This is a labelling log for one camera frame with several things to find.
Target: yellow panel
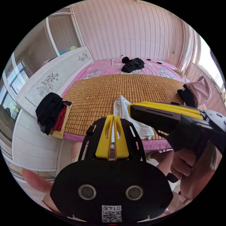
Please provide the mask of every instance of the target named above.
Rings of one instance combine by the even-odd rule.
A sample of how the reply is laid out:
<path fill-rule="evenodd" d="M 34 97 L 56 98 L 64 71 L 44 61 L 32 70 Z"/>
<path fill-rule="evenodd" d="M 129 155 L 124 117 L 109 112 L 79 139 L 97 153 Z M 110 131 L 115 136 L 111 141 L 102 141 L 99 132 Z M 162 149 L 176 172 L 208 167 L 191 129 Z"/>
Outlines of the yellow panel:
<path fill-rule="evenodd" d="M 132 106 L 132 105 L 138 105 L 138 106 L 143 106 L 143 107 L 148 107 L 148 108 L 155 108 L 155 109 L 169 111 L 169 112 L 182 114 L 182 115 L 186 115 L 186 116 L 190 116 L 193 118 L 203 120 L 203 117 L 201 116 L 201 113 L 198 110 L 193 110 L 193 109 L 189 109 L 189 108 L 185 108 L 185 107 L 181 107 L 181 106 L 177 106 L 177 105 L 168 105 L 168 104 L 151 103 L 151 102 L 141 102 L 141 103 L 136 103 L 136 104 L 130 104 L 127 108 L 129 115 L 130 115 L 130 106 Z"/>
<path fill-rule="evenodd" d="M 182 111 L 187 111 L 196 115 L 200 115 L 200 111 L 199 110 L 195 110 L 195 109 L 191 109 L 191 108 L 186 108 L 186 107 L 182 107 L 182 106 L 178 106 L 178 105 L 174 105 L 174 104 L 163 104 L 163 103 L 155 103 L 155 102 L 141 102 L 141 104 L 148 104 L 150 105 L 150 107 L 152 106 L 156 106 L 153 108 L 158 108 L 158 106 L 165 106 L 167 108 L 171 108 L 171 109 L 178 109 L 178 110 L 182 110 Z"/>
<path fill-rule="evenodd" d="M 114 133 L 115 133 L 115 160 L 118 158 L 128 158 L 129 151 L 127 148 L 125 134 L 119 116 L 114 116 Z"/>
<path fill-rule="evenodd" d="M 97 158 L 105 158 L 109 160 L 111 148 L 111 134 L 113 125 L 113 115 L 108 115 L 101 133 L 99 144 L 96 150 Z"/>

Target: pink bedsheet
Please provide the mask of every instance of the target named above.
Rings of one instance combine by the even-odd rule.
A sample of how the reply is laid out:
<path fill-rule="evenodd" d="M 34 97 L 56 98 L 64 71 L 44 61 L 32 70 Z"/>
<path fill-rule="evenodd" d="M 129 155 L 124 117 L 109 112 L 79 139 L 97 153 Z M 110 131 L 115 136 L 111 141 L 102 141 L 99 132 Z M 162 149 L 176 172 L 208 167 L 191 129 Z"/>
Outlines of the pink bedsheet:
<path fill-rule="evenodd" d="M 135 70 L 131 73 L 125 73 L 122 72 L 122 58 L 118 59 L 107 59 L 107 60 L 99 60 L 94 61 L 87 67 L 85 67 L 71 82 L 71 84 L 66 88 L 66 90 L 63 92 L 61 97 L 64 97 L 67 91 L 71 88 L 71 86 L 78 80 L 81 79 L 87 79 L 97 76 L 103 76 L 103 75 L 110 75 L 110 74 L 147 74 L 147 75 L 156 75 L 156 76 L 162 76 L 166 78 L 175 79 L 181 82 L 190 82 L 188 79 L 181 78 L 176 72 L 173 71 L 173 69 L 177 69 L 174 65 L 163 62 L 159 60 L 145 60 L 144 61 L 144 68 L 140 70 Z M 66 133 L 64 132 L 64 140 L 70 140 L 70 141 L 83 141 L 85 136 L 76 135 L 72 133 Z M 142 141 L 144 150 L 161 150 L 161 149 L 167 149 L 171 148 L 169 143 L 166 140 L 144 140 Z"/>

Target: cabinet door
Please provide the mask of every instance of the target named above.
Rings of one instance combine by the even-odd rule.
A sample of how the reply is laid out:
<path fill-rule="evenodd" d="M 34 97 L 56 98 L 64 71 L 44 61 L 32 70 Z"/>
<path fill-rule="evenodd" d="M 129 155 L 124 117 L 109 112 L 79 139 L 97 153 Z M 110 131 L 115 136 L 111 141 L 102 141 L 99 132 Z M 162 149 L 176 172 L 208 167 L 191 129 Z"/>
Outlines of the cabinet door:
<path fill-rule="evenodd" d="M 21 110 L 12 139 L 12 159 L 18 166 L 35 171 L 56 171 L 61 140 L 43 134 L 37 119 Z"/>

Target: sticker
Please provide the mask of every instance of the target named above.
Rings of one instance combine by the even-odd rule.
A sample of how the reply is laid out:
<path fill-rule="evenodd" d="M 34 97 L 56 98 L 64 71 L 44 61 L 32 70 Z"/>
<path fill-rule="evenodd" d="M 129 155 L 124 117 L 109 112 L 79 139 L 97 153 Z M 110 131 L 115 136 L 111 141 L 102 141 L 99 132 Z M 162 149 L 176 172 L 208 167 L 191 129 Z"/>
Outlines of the sticker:
<path fill-rule="evenodd" d="M 102 205 L 102 222 L 122 222 L 122 206 Z"/>

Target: white towel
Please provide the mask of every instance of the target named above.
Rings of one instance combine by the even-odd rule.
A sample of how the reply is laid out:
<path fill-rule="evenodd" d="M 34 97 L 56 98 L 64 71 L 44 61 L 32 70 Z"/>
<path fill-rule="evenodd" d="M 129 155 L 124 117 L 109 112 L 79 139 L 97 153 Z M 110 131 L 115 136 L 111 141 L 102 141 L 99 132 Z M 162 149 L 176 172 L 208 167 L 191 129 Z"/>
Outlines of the white towel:
<path fill-rule="evenodd" d="M 149 140 L 151 137 L 154 135 L 154 132 L 150 126 L 147 126 L 143 123 L 137 122 L 130 118 L 127 107 L 130 105 L 130 102 L 126 100 L 122 95 L 116 101 L 114 102 L 113 106 L 113 115 L 114 116 L 119 116 L 120 118 L 124 118 L 131 123 L 133 123 L 135 129 L 137 130 L 139 136 L 141 139 L 148 138 Z M 112 127 L 112 139 L 111 142 L 115 142 L 114 138 L 114 124 Z"/>

